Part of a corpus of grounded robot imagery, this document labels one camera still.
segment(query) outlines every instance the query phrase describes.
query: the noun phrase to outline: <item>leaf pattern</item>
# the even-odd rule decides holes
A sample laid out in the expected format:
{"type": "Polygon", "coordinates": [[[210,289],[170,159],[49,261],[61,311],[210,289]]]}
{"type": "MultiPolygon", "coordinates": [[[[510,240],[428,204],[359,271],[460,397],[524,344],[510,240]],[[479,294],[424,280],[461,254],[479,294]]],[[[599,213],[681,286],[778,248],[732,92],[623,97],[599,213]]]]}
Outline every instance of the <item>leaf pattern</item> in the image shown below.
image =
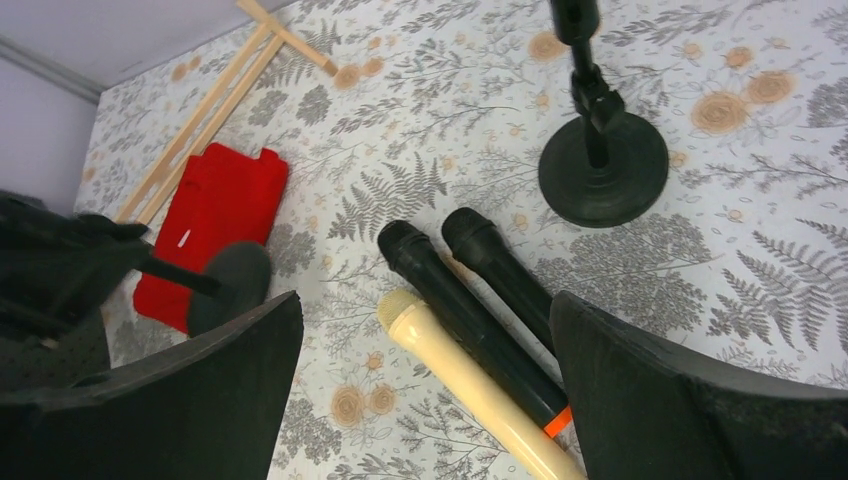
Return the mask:
{"type": "MultiPolygon", "coordinates": [[[[439,225],[461,206],[491,218],[552,293],[741,368],[848,389],[846,8],[599,10],[595,63],[657,126],[670,166],[646,214],[604,230],[565,222],[539,192],[541,151],[577,115],[571,52],[545,2],[300,0],[274,12],[342,74],[284,47],[215,136],[290,167],[266,244],[270,293],[297,290],[305,332],[271,477],[530,478],[375,318],[385,292],[408,288],[378,252],[379,229],[409,220],[447,256],[439,225]]],[[[78,210],[117,212],[254,28],[103,93],[78,210]]],[[[454,266],[555,376],[485,282],[454,266]]],[[[104,305],[114,365],[184,339],[134,312],[136,281],[104,305]]],[[[579,461],[573,428],[555,440],[579,461]]]]}

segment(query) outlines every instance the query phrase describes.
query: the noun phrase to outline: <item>red cloth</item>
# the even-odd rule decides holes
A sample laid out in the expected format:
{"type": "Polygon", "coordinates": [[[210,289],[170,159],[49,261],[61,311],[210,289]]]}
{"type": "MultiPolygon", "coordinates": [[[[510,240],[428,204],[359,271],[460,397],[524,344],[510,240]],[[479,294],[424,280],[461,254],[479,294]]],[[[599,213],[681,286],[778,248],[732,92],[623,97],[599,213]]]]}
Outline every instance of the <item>red cloth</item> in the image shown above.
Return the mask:
{"type": "MultiPolygon", "coordinates": [[[[219,143],[191,156],[153,255],[201,273],[224,247],[268,240],[288,180],[288,164],[263,149],[253,160],[219,143]]],[[[187,333],[191,290],[143,274],[133,303],[141,315],[187,333]]]]}

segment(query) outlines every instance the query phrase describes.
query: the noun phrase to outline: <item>gold microphone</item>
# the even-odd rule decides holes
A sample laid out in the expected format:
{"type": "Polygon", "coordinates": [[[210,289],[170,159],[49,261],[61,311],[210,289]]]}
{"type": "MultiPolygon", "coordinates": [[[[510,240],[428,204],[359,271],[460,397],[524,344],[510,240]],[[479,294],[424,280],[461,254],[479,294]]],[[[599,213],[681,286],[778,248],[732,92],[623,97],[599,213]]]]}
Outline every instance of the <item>gold microphone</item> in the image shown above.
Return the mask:
{"type": "Polygon", "coordinates": [[[389,337],[424,362],[533,476],[585,478],[574,460],[448,335],[423,300],[406,290],[387,293],[377,305],[377,320],[389,337]]]}

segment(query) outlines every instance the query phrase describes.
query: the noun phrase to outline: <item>wooden stick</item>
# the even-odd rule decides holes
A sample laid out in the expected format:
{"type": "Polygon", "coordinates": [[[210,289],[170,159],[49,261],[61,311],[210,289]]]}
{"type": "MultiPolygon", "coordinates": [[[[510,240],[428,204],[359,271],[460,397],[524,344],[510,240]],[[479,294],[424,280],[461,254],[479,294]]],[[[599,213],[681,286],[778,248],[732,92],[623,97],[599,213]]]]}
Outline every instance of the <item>wooden stick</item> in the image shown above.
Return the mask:
{"type": "Polygon", "coordinates": [[[314,48],[310,47],[309,44],[298,38],[293,33],[289,32],[285,29],[280,22],[277,21],[275,17],[273,17],[270,13],[268,13],[262,5],[256,0],[237,0],[236,5],[239,6],[242,10],[244,10],[248,15],[254,18],[257,22],[266,23],[271,27],[271,31],[282,37],[286,43],[296,48],[300,53],[302,53],[306,58],[312,60],[315,64],[321,67],[325,72],[333,76],[339,69],[329,58],[325,57],[318,53],[314,48]]]}
{"type": "Polygon", "coordinates": [[[132,194],[130,194],[127,202],[115,218],[115,221],[128,221],[130,215],[138,208],[139,203],[144,200],[150,189],[165,178],[165,175],[170,171],[171,162],[174,160],[174,157],[183,149],[185,143],[191,138],[195,130],[197,130],[200,122],[206,118],[206,115],[209,114],[209,111],[212,110],[212,107],[215,106],[221,95],[227,91],[227,87],[241,71],[242,67],[250,60],[256,49],[259,48],[265,38],[270,34],[271,29],[265,23],[260,24],[256,28],[253,35],[247,39],[241,50],[236,53],[230,64],[221,72],[221,76],[218,77],[218,80],[212,85],[212,88],[206,93],[203,100],[200,101],[194,113],[189,117],[188,122],[186,122],[179,133],[171,140],[162,155],[153,162],[150,171],[145,175],[132,194]]]}
{"type": "Polygon", "coordinates": [[[256,79],[259,78],[262,70],[265,69],[271,59],[274,58],[274,55],[277,54],[277,51],[280,50],[280,47],[283,46],[283,43],[282,37],[275,35],[271,38],[268,45],[265,46],[259,56],[256,57],[256,60],[254,60],[250,67],[248,67],[247,71],[244,72],[244,76],[233,87],[230,95],[224,99],[223,103],[221,103],[221,106],[209,120],[209,123],[203,127],[203,130],[201,130],[200,134],[191,144],[188,152],[180,158],[177,166],[171,170],[168,178],[162,182],[159,190],[153,195],[153,198],[150,199],[150,202],[144,207],[144,210],[141,211],[137,220],[139,223],[150,223],[153,216],[156,215],[156,212],[159,211],[174,189],[177,188],[180,177],[182,177],[186,165],[188,164],[189,156],[199,155],[203,152],[209,142],[212,141],[215,134],[218,133],[221,125],[223,125],[227,118],[229,118],[236,106],[239,102],[241,102],[241,99],[244,98],[247,91],[251,86],[253,86],[256,79]]]}

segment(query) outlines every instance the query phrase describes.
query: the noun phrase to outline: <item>gray wall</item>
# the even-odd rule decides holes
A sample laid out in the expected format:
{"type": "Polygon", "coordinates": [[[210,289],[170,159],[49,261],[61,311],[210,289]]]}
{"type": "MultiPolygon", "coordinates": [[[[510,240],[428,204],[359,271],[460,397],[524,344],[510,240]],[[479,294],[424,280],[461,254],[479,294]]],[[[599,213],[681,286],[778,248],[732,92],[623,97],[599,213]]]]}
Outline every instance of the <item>gray wall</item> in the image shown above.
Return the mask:
{"type": "Polygon", "coordinates": [[[96,108],[0,59],[0,189],[69,213],[96,108]]]}
{"type": "Polygon", "coordinates": [[[0,32],[109,87],[250,20],[236,0],[7,0],[0,32]]]}

